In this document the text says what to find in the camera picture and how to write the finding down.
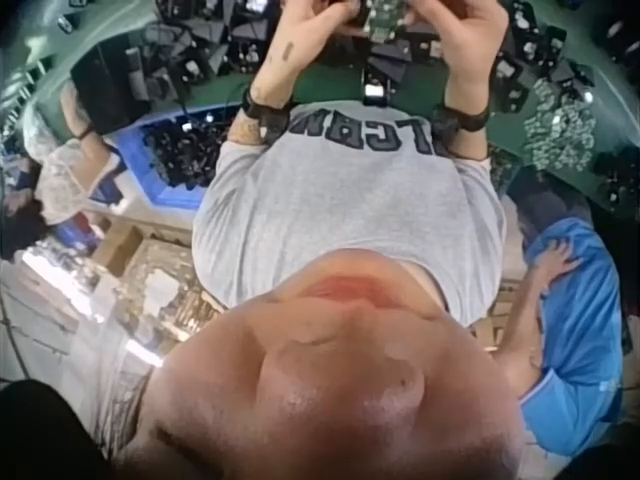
woman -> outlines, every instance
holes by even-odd
[[[67,127],[74,138],[65,145],[25,160],[16,189],[3,201],[0,254],[11,260],[44,238],[49,227],[72,218],[105,176],[120,162],[81,111],[77,91],[68,83],[60,95]]]

green table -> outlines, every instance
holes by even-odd
[[[47,1],[35,2],[34,16],[42,16]],[[556,25],[568,31],[565,54],[580,63],[592,66],[596,72],[595,102],[593,113],[598,119],[596,127],[596,151],[609,151],[626,143],[640,145],[640,106],[627,84],[621,70],[614,65],[606,54],[598,49],[590,40],[590,29],[594,20],[603,13],[599,5],[587,3],[578,12],[561,9],[556,2],[550,0],[531,0],[536,10],[538,21],[542,24]],[[123,32],[141,28],[154,19],[153,2],[149,0],[115,0],[99,1],[89,7],[82,18],[81,28],[70,36],[64,35],[52,22],[49,31],[40,31],[44,46],[40,48],[40,56],[55,54],[56,66],[38,85],[35,100],[43,115],[61,139],[69,133],[65,128],[58,95],[68,77],[72,66],[97,42]],[[20,36],[28,44],[31,25],[24,24]],[[16,75],[27,60],[20,56],[21,48],[10,50],[9,75]],[[30,54],[33,62],[35,52]],[[442,99],[446,81],[446,68],[443,65],[412,66],[405,82],[394,98],[394,104],[400,109],[416,115],[426,115],[431,108]],[[188,101],[189,108],[208,105],[220,105],[230,101],[238,101],[242,93],[242,85],[250,78],[243,75],[231,75],[216,78],[210,85],[195,88]],[[527,86],[534,79],[525,75],[523,82]],[[361,98],[360,72],[349,69],[335,69],[316,65],[301,78],[296,88],[296,99],[301,102],[359,99]],[[525,142],[524,121],[535,112],[537,98],[531,95],[524,109],[519,114],[496,114],[489,125],[489,137],[493,144],[516,155],[521,156]],[[165,105],[160,110],[177,110],[175,104]],[[584,192],[597,203],[605,206],[606,202],[598,194],[600,180],[588,171],[553,171]]]

nose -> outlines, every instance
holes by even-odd
[[[366,342],[330,338],[268,352],[257,402],[291,430],[380,438],[413,425],[423,393],[424,375],[409,362]]]

blue sleeve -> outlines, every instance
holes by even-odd
[[[543,379],[522,399],[527,428],[538,444],[557,455],[573,457],[602,435],[603,405],[610,405],[615,391],[604,385],[578,385],[548,370]]]

wrist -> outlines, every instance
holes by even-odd
[[[258,105],[280,110],[291,100],[296,80],[297,75],[283,77],[263,67],[251,83],[251,98]]]
[[[532,295],[541,296],[547,288],[546,274],[537,266],[529,269],[525,282],[528,283]]]
[[[467,115],[480,115],[489,106],[489,80],[466,80],[451,75],[445,90],[445,106]]]

